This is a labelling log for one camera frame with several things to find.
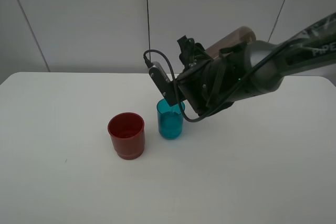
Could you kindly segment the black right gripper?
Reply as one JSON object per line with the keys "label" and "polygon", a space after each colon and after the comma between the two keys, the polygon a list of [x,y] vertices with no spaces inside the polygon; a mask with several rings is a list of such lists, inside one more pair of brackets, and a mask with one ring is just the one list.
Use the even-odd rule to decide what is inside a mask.
{"label": "black right gripper", "polygon": [[198,115],[213,115],[248,98],[246,47],[222,48],[213,59],[193,38],[184,35],[177,43],[184,65],[174,81],[177,103],[187,100]]}

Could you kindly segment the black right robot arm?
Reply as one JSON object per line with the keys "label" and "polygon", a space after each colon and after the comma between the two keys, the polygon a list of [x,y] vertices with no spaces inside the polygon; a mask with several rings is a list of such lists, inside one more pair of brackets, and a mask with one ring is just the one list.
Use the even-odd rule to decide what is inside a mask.
{"label": "black right robot arm", "polygon": [[182,38],[177,76],[179,98],[199,115],[215,114],[234,102],[276,91],[285,76],[335,63],[335,14],[278,45],[256,40],[220,48],[210,57],[201,44]]}

